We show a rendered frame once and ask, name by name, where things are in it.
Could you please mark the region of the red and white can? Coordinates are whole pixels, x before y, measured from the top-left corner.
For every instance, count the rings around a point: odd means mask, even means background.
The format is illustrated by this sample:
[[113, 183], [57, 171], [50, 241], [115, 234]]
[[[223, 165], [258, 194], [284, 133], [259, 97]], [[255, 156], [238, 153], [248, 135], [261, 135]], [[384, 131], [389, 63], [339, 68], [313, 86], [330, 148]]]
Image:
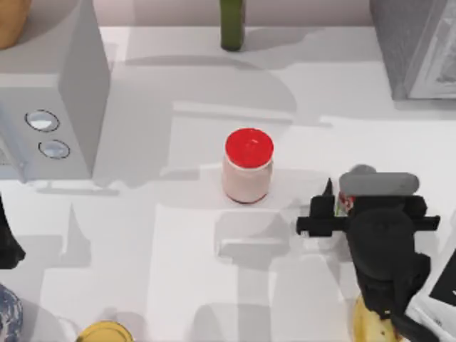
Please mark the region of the red and white can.
[[335, 214], [337, 217], [346, 217], [353, 208], [354, 196], [348, 196], [344, 192], [339, 192], [336, 201]]

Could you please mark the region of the grey cabinet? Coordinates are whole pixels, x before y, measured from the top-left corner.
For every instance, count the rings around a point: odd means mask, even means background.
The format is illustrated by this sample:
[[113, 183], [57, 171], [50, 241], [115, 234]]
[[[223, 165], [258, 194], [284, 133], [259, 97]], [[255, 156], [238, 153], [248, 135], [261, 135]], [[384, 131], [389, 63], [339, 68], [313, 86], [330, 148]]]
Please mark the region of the grey cabinet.
[[456, 100], [456, 0], [370, 0], [394, 100]]

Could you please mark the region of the small microwave knob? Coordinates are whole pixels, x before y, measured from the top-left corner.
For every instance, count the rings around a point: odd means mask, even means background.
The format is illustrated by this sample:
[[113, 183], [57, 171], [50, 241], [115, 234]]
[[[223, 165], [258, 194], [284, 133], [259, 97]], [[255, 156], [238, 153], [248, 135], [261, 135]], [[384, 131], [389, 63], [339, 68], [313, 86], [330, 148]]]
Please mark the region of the small microwave knob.
[[71, 149], [60, 140], [48, 140], [38, 144], [38, 150], [42, 155], [53, 160], [62, 160], [67, 158]]

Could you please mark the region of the large microwave knob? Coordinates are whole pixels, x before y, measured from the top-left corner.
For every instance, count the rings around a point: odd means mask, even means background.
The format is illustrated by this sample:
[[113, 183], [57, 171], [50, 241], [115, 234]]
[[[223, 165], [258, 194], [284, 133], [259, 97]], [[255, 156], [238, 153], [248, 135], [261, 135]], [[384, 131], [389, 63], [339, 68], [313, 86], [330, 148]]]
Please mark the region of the large microwave knob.
[[39, 132], [49, 133], [57, 130], [60, 120], [47, 110], [35, 110], [25, 114], [26, 123]]

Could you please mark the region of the blue and white vase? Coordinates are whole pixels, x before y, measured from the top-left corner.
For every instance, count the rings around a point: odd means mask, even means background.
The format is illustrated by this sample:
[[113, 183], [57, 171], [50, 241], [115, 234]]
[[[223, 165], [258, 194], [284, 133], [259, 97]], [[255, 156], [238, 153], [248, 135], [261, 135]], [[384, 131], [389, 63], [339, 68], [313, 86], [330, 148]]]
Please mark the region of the blue and white vase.
[[0, 342], [21, 342], [24, 322], [20, 298], [0, 284]]

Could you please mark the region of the red lid pink jar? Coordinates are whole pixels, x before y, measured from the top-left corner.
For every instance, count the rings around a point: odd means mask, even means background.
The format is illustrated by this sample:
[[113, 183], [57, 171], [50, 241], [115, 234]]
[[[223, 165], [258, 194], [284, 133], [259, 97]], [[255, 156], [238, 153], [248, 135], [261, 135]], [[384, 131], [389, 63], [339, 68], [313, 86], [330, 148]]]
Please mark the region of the red lid pink jar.
[[269, 192], [274, 142], [263, 130], [240, 128], [224, 143], [222, 188], [231, 200], [253, 204]]

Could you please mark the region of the yellow banana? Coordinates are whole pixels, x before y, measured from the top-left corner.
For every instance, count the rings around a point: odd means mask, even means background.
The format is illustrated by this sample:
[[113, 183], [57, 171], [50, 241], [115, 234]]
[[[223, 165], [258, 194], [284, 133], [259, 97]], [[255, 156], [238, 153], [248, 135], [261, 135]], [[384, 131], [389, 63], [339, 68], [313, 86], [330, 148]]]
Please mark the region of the yellow banana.
[[390, 319], [380, 316], [366, 308], [361, 295], [353, 308], [353, 342], [403, 342]]

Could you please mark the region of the pale grey rounded box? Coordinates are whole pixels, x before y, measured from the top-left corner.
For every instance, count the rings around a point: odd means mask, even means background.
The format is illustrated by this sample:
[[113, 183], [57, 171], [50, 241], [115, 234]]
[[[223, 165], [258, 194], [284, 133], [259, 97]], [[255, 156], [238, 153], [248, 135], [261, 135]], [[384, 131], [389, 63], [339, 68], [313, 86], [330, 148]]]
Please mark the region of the pale grey rounded box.
[[347, 196], [413, 195], [419, 178], [409, 172], [381, 172], [370, 165], [356, 165], [339, 177], [339, 189]]

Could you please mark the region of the tan rounded bread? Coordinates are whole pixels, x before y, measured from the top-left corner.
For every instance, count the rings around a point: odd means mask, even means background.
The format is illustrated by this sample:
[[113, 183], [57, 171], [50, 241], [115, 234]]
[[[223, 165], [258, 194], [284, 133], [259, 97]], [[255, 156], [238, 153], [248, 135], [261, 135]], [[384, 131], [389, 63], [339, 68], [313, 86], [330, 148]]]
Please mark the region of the tan rounded bread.
[[0, 50], [17, 43], [30, 8], [31, 0], [0, 0]]

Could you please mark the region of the pale microwave oven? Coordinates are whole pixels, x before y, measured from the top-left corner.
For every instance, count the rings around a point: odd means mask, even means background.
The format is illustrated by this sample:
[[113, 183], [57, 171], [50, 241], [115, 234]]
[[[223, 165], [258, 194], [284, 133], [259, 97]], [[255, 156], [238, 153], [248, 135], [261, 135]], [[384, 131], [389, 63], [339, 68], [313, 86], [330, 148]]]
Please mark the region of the pale microwave oven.
[[[0, 180], [86, 180], [97, 157], [110, 69], [93, 0], [31, 0], [17, 43], [0, 50]], [[25, 114], [47, 110], [60, 126], [44, 133]], [[45, 157], [40, 142], [71, 149]]]

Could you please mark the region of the green bottle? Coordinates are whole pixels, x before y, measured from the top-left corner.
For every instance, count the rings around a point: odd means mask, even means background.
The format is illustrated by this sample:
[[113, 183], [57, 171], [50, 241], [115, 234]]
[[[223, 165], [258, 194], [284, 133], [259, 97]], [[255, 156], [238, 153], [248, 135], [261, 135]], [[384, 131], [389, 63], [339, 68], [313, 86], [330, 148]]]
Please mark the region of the green bottle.
[[244, 43], [246, 0], [219, 0], [220, 45], [225, 51], [240, 51]]

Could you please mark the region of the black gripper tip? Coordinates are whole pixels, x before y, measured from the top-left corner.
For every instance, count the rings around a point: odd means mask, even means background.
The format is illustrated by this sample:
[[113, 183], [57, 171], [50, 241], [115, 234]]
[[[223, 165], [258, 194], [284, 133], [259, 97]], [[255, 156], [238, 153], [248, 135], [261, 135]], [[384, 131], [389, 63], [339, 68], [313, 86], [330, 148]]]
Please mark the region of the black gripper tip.
[[25, 256], [26, 252], [11, 231], [0, 195], [0, 270], [16, 268]]

